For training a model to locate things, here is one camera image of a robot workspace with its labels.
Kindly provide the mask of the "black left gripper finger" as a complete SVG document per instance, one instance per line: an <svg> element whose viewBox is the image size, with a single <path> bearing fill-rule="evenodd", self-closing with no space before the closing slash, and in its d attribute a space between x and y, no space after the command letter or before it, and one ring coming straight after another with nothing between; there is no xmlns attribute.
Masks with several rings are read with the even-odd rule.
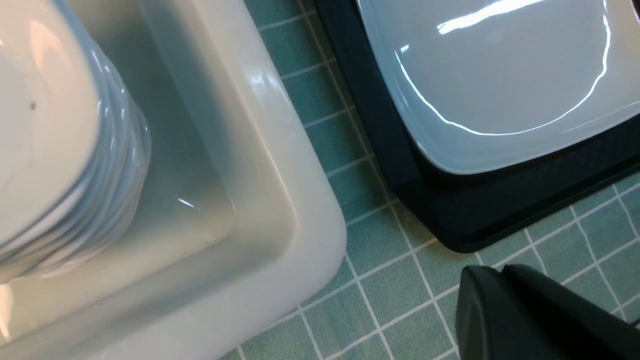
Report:
<svg viewBox="0 0 640 360"><path fill-rule="evenodd" d="M523 264L461 271L455 337L462 360L637 360L640 333Z"/></svg>

